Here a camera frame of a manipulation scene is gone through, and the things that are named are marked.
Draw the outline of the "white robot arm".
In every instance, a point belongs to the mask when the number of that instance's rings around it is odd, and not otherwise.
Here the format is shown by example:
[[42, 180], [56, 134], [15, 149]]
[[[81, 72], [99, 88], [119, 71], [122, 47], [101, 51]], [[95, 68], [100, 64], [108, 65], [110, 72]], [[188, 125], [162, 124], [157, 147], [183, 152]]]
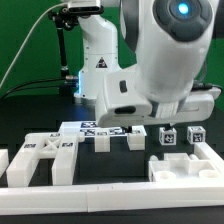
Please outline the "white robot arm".
[[120, 6], [123, 38], [136, 55], [118, 65], [116, 27], [80, 18], [84, 60], [80, 96], [95, 103], [100, 127], [203, 121], [220, 91], [194, 90], [213, 36], [219, 0], [106, 0]]

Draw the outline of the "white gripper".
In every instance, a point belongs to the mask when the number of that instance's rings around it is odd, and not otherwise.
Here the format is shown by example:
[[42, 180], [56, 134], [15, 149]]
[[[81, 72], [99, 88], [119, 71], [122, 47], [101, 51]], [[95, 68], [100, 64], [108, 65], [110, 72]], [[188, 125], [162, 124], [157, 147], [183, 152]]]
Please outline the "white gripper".
[[197, 122], [209, 118], [221, 89], [215, 86], [191, 91], [186, 101], [172, 107], [148, 101], [133, 85], [135, 67], [107, 74], [97, 96], [95, 118], [100, 127], [127, 127]]

